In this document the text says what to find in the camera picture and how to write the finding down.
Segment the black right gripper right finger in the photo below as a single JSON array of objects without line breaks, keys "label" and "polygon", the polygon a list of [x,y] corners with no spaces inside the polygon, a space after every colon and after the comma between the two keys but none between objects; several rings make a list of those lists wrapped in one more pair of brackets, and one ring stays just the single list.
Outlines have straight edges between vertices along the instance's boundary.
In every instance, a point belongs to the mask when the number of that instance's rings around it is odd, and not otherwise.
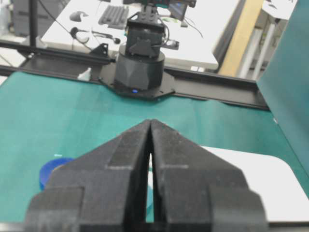
[{"label": "black right gripper right finger", "polygon": [[260,196],[243,171],[152,120],[160,212],[168,232],[266,232]]}]

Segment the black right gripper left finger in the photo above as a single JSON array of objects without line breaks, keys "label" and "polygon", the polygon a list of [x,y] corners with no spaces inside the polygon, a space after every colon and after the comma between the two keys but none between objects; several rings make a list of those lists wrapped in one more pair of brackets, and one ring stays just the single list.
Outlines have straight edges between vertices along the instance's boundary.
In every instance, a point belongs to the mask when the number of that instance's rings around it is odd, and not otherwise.
[{"label": "black right gripper left finger", "polygon": [[124,232],[142,224],[150,121],[53,171],[25,216],[27,232]]}]

